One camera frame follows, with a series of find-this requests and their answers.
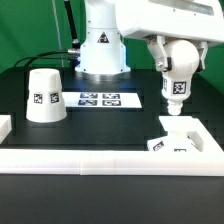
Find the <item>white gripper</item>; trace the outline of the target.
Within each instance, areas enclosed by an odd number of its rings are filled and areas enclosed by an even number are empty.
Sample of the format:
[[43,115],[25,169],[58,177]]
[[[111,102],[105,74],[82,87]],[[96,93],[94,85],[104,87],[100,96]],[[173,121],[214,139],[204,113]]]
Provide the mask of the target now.
[[224,16],[218,0],[115,0],[115,14],[124,37],[149,37],[147,47],[160,72],[172,69],[165,37],[202,41],[197,46],[198,72],[205,69],[207,42],[224,43]]

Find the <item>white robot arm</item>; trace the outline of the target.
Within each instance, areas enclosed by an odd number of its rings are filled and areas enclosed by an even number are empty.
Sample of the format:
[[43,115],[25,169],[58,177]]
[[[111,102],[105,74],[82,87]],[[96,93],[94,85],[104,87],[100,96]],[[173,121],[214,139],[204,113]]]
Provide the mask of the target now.
[[224,14],[219,0],[84,0],[86,40],[76,67],[94,77],[128,72],[122,38],[145,40],[156,69],[168,72],[174,57],[165,46],[176,40],[191,43],[205,68],[210,46],[224,43]]

